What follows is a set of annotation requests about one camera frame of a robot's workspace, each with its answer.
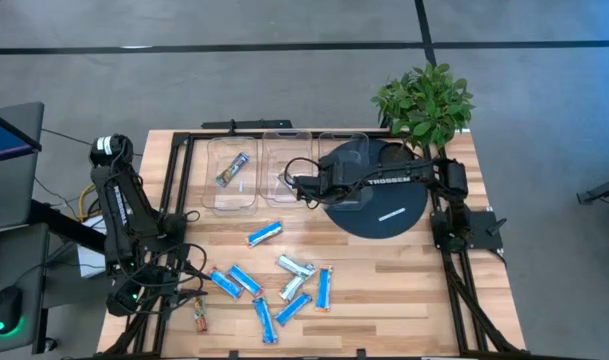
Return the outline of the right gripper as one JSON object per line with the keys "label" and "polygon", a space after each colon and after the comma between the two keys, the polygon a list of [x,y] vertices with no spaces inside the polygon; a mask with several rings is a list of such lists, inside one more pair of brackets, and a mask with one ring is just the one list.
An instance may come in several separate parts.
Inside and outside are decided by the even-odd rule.
{"label": "right gripper", "polygon": [[[325,205],[338,204],[343,200],[343,188],[333,183],[334,165],[322,166],[316,176],[297,176],[296,192],[293,198],[296,201],[309,203],[315,201]],[[290,175],[284,175],[285,183],[295,183]]]}

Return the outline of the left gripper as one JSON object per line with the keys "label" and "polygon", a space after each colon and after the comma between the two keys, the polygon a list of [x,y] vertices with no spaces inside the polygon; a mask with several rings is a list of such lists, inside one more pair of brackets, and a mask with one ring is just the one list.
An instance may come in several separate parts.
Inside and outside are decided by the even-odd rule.
{"label": "left gripper", "polygon": [[[210,277],[196,268],[185,268],[183,273],[209,281]],[[113,283],[106,299],[108,312],[113,316],[136,314],[165,314],[184,305],[184,298],[195,298],[207,295],[202,289],[182,289],[177,292],[177,281],[172,281],[172,273],[162,269],[144,269],[137,274],[115,273],[111,276]],[[153,311],[157,300],[169,301],[166,310]]]}

